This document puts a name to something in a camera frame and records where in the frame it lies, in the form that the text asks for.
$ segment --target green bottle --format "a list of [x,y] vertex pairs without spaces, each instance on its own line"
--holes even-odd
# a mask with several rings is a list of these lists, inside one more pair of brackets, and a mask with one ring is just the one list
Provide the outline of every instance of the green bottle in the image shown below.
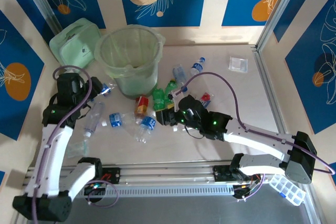
[[165,89],[165,92],[164,92],[164,103],[165,103],[165,106],[170,109],[171,107],[174,106],[174,102],[173,100],[170,100],[168,98],[168,95],[170,94],[170,92],[172,92],[174,89],[177,89],[177,84],[176,84],[176,81],[174,79],[172,79],[166,89]]
[[154,106],[153,106],[154,111],[164,110],[165,105],[164,105],[163,89],[155,89],[152,95],[153,95],[153,101],[154,101]]

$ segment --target metal corner post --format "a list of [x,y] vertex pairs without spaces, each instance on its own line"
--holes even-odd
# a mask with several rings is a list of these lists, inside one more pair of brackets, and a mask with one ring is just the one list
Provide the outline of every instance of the metal corner post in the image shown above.
[[[277,102],[276,95],[274,93],[272,83],[269,78],[269,74],[267,72],[267,66],[264,62],[264,57],[262,55],[262,50],[265,47],[268,38],[273,33],[273,30],[279,21],[280,17],[282,16],[285,8],[288,5],[290,0],[279,0],[274,8],[274,11],[271,13],[269,19],[267,20],[264,29],[256,43],[255,49],[253,49],[255,53],[255,59],[258,66],[258,70],[264,84],[267,97],[275,117],[275,121],[277,124],[277,128],[280,133],[286,132],[286,125],[283,121],[281,110],[279,104]],[[310,223],[326,223],[325,216],[323,214],[321,205],[318,201],[315,189],[313,185],[299,185],[299,187],[307,192],[306,198],[304,200],[306,211],[308,214],[308,218]]]
[[278,2],[276,3],[273,9],[273,12],[271,12],[264,26],[264,29],[261,32],[261,35],[256,43],[256,48],[258,52],[260,52],[263,49],[263,47],[265,46],[267,42],[267,39],[273,33],[273,29],[275,28],[275,25],[277,24],[280,17],[282,16],[289,1],[290,0],[278,0]]
[[51,9],[47,0],[33,0],[39,11],[41,12],[43,18],[46,20],[48,26],[54,35],[62,31],[62,27],[56,18],[53,10]]

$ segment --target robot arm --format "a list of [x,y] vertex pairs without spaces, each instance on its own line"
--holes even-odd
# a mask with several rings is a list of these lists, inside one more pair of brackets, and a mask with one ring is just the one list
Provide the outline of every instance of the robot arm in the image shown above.
[[[229,115],[208,112],[200,101],[190,95],[181,99],[178,107],[177,112],[174,108],[157,112],[158,122],[170,126],[180,123],[199,130],[199,133],[208,139],[243,144],[267,153],[236,154],[230,171],[238,179],[253,174],[284,174],[296,182],[311,183],[315,159],[290,145],[298,145],[316,155],[316,149],[306,133],[298,132],[296,136],[278,134],[247,124],[244,124],[244,129],[237,119]],[[269,136],[282,141],[272,140]]]
[[[102,84],[96,77],[92,77],[91,81],[92,91],[89,100],[102,90]],[[72,136],[76,120],[80,117],[80,110],[86,107],[87,103],[61,125],[51,145],[47,142],[60,120],[84,99],[88,84],[84,83],[77,73],[64,73],[57,79],[57,89],[58,93],[50,99],[49,106],[43,112],[43,138],[36,169],[24,195],[16,196],[13,200],[13,207],[29,220],[33,219],[31,203],[36,185],[39,185],[36,195],[38,220],[65,221],[70,214],[71,204],[77,193],[88,181],[102,176],[100,159],[85,157],[78,162],[75,170],[60,182],[59,177],[66,147]],[[49,151],[44,158],[45,163],[42,166],[44,169],[40,171],[42,176],[40,181],[36,181],[38,168],[46,148]]]

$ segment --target small plastic box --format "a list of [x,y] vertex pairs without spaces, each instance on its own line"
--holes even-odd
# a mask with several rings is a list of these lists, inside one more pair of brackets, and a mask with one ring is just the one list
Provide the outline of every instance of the small plastic box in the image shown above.
[[300,206],[305,199],[306,192],[301,190],[295,184],[293,184],[286,177],[275,174],[269,185],[280,193],[283,198],[286,198],[294,206]]
[[247,73],[247,59],[230,57],[229,70]]

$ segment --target cable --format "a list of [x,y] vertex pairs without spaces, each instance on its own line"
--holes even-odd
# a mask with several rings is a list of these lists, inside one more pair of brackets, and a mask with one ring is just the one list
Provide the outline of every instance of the cable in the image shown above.
[[96,205],[95,203],[93,203],[93,202],[90,201],[90,195],[94,192],[94,190],[92,190],[89,193],[88,199],[87,199],[89,205],[95,206],[95,207],[100,207],[100,208],[109,208],[109,207],[113,207],[117,203],[117,201],[119,200],[119,193],[118,193],[118,190],[117,190],[117,188],[116,188],[116,186],[114,184],[112,184],[112,183],[110,183],[110,182],[108,182],[106,180],[100,180],[100,179],[98,179],[98,180],[91,180],[91,181],[87,182],[87,185],[88,184],[92,184],[92,183],[104,183],[104,184],[107,184],[109,186],[112,186],[113,189],[115,190],[115,193],[116,193],[117,197],[115,198],[115,200],[114,200],[114,202],[112,204],[105,205],[105,206],[99,206],[99,205]]
[[193,138],[195,138],[195,139],[202,139],[202,138],[204,138],[204,136],[202,136],[202,137],[196,137],[196,136],[190,135],[190,133],[189,133],[187,127],[184,126],[184,128],[185,128],[185,131],[188,133],[189,136],[191,136],[191,137],[193,137]]
[[34,189],[34,193],[33,193],[33,199],[31,201],[32,203],[32,215],[33,215],[33,221],[34,224],[38,224],[38,220],[37,220],[37,210],[36,210],[36,197],[37,197],[37,192],[38,189],[40,188],[40,181],[41,181],[41,176],[42,176],[42,171],[45,169],[45,165],[46,165],[46,158],[47,158],[47,154],[51,148],[51,144],[54,141],[54,137],[58,131],[58,129],[61,127],[61,125],[65,122],[66,119],[68,119],[72,114],[74,114],[79,108],[81,108],[86,101],[89,99],[89,96],[91,94],[92,91],[92,81],[91,78],[89,76],[89,74],[82,68],[76,67],[76,66],[72,66],[72,65],[65,65],[65,66],[61,66],[59,68],[56,68],[53,75],[53,78],[56,79],[55,75],[56,73],[64,68],[75,68],[78,69],[79,71],[81,71],[82,73],[84,73],[86,75],[86,77],[88,78],[88,82],[89,82],[89,89],[87,94],[85,95],[85,97],[83,98],[83,100],[78,103],[78,105],[76,107],[74,107],[68,114],[66,114],[60,121],[59,123],[56,125],[56,127],[54,128],[54,130],[52,131],[46,146],[49,146],[49,148],[45,148],[43,150],[43,154],[42,154],[42,158],[41,158],[41,162],[40,162],[40,166],[37,170],[37,175],[36,175],[36,180],[35,180],[35,189]]
[[[181,87],[181,90],[178,91],[175,95],[178,95],[182,92],[182,90],[184,88],[187,87],[187,85],[192,81],[194,80],[196,77],[198,76],[202,76],[204,74],[210,74],[210,75],[213,75],[213,76],[216,76],[218,78],[220,78],[222,81],[224,81],[226,83],[226,85],[230,88],[231,92],[232,92],[232,95],[233,95],[233,98],[235,100],[235,105],[236,105],[236,115],[237,115],[237,120],[238,120],[238,123],[241,125],[241,127],[245,130],[245,131],[248,131],[248,132],[251,132],[251,133],[254,133],[254,134],[257,134],[259,136],[264,136],[264,137],[268,137],[268,138],[271,138],[273,140],[276,140],[278,142],[282,142],[282,139],[279,138],[279,137],[276,137],[276,136],[272,136],[272,135],[268,135],[266,133],[262,133],[262,132],[258,132],[258,131],[254,131],[254,130],[250,130],[248,128],[246,128],[243,124],[243,122],[241,121],[240,119],[240,116],[239,116],[239,109],[238,109],[238,99],[237,99],[237,95],[236,95],[236,92],[235,90],[233,89],[233,87],[231,86],[231,84],[222,76],[220,76],[219,74],[217,73],[213,73],[213,72],[203,72],[203,73],[198,73],[194,76],[192,76],[184,86]],[[317,155],[315,155],[314,153],[311,153],[310,151],[304,149],[303,147],[297,145],[297,144],[294,144],[294,143],[291,143],[291,142],[288,142],[288,141],[285,141],[285,144],[288,144],[292,147],[295,147],[299,150],[301,150],[302,152],[308,154],[309,156],[315,158],[316,160],[320,161],[326,168],[329,169],[329,171],[326,171],[326,170],[321,170],[321,169],[314,169],[315,171],[318,171],[318,172],[322,172],[322,173],[327,173],[327,174],[331,174],[331,175],[334,175],[335,174],[335,170],[330,166],[328,165],[324,160],[322,160],[321,158],[319,158]]]
[[256,193],[261,189],[261,187],[263,186],[262,184],[264,183],[264,181],[265,181],[265,174],[263,174],[263,178],[262,178],[262,180],[261,180],[261,182],[260,182],[260,185],[258,186],[257,190],[255,190],[255,191],[254,191],[252,194],[250,194],[249,196],[244,197],[243,199],[238,199],[237,201],[241,201],[241,200],[245,201],[245,200],[247,200],[248,198],[252,197],[254,194],[256,194]]

